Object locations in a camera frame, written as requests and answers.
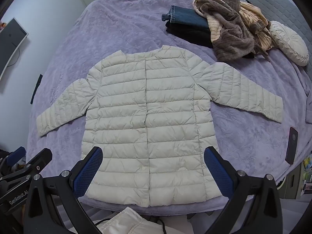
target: lavender bedspread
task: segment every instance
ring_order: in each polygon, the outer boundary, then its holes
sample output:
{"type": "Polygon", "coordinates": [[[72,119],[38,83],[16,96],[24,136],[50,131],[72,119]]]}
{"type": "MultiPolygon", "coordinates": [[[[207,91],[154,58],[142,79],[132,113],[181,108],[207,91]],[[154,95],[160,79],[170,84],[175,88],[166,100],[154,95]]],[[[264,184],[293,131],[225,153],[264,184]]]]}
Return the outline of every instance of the lavender bedspread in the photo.
{"type": "MultiPolygon", "coordinates": [[[[53,160],[41,172],[43,176],[59,175],[80,160],[85,117],[73,120],[42,138],[37,135],[36,117],[50,107],[70,83],[85,78],[98,61],[118,50],[124,53],[148,52],[162,45],[171,45],[188,49],[210,64],[216,62],[212,49],[168,34],[165,23],[161,21],[161,15],[168,12],[170,5],[191,8],[192,1],[97,0],[85,9],[56,51],[32,106],[27,161],[43,148],[51,149],[53,160]]],[[[211,104],[211,113],[221,156],[248,175],[263,177],[271,173],[278,181],[312,150],[312,125],[305,121],[307,94],[312,86],[303,69],[290,62],[280,50],[269,51],[269,61],[258,55],[255,59],[241,58],[229,64],[283,98],[282,124],[258,113],[214,103],[211,104]],[[296,159],[292,166],[285,161],[291,126],[299,132],[296,159]]],[[[80,201],[115,211],[126,207],[85,197],[80,201]]],[[[217,197],[188,205],[131,207],[139,213],[175,215],[218,209],[226,202],[227,198],[217,197]]]]}

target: round cushion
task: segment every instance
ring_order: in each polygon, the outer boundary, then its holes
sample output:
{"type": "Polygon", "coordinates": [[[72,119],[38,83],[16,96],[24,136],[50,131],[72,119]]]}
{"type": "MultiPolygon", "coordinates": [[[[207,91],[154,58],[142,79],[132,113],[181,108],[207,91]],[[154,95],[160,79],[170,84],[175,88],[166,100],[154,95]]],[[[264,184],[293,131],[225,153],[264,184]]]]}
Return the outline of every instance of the round cushion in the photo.
{"type": "Polygon", "coordinates": [[[298,66],[309,61],[308,48],[303,39],[291,28],[271,21],[270,34],[282,52],[298,66]]]}

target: silver bolt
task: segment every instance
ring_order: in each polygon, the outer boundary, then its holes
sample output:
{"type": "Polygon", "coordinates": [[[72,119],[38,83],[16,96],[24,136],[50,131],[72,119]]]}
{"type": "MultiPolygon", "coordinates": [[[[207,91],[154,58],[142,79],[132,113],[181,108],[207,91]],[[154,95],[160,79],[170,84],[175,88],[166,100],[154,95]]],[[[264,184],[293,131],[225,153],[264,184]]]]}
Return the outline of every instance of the silver bolt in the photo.
{"type": "Polygon", "coordinates": [[[36,175],[34,176],[34,180],[38,180],[38,179],[40,179],[40,174],[36,174],[36,175]]]}
{"type": "Polygon", "coordinates": [[[237,174],[241,177],[244,177],[246,175],[246,172],[244,172],[243,170],[238,170],[237,174]]]}
{"type": "Polygon", "coordinates": [[[272,176],[271,174],[267,174],[267,175],[266,175],[266,178],[267,178],[268,180],[273,180],[273,176],[272,176]]]}
{"type": "Polygon", "coordinates": [[[62,171],[62,176],[63,177],[67,177],[69,175],[69,171],[66,170],[66,171],[62,171]]]}

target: gray padded headboard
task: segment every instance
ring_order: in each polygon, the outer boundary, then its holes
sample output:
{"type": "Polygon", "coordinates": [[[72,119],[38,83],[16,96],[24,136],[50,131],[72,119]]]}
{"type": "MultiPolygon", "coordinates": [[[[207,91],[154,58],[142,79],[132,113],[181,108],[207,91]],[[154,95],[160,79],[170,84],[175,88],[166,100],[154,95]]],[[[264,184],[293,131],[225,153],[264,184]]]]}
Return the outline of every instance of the gray padded headboard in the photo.
{"type": "Polygon", "coordinates": [[[300,10],[289,0],[249,0],[259,7],[268,20],[278,21],[297,32],[309,50],[309,63],[306,71],[312,79],[312,31],[300,10]]]}

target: smartphone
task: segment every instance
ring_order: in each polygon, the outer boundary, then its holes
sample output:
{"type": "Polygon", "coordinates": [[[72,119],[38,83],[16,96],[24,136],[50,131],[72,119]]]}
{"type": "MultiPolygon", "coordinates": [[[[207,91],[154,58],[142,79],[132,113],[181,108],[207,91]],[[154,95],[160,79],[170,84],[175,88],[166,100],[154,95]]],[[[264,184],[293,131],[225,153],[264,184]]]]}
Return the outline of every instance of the smartphone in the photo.
{"type": "Polygon", "coordinates": [[[297,149],[297,141],[298,141],[298,131],[293,127],[289,130],[289,138],[288,138],[288,146],[286,152],[286,162],[289,164],[294,163],[294,157],[296,155],[297,149]]]}

